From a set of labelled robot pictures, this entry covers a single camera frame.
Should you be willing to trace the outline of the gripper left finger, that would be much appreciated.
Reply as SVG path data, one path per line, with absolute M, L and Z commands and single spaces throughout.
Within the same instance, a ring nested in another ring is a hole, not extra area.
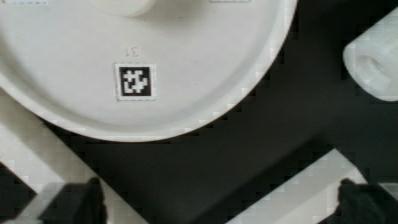
M 42 224 L 106 224 L 105 193 L 97 178 L 62 187 L 39 220 Z

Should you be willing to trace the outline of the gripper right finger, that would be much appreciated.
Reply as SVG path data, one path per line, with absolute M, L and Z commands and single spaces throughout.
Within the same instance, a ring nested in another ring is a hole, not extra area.
M 398 224 L 398 183 L 341 180 L 337 207 L 321 224 Z

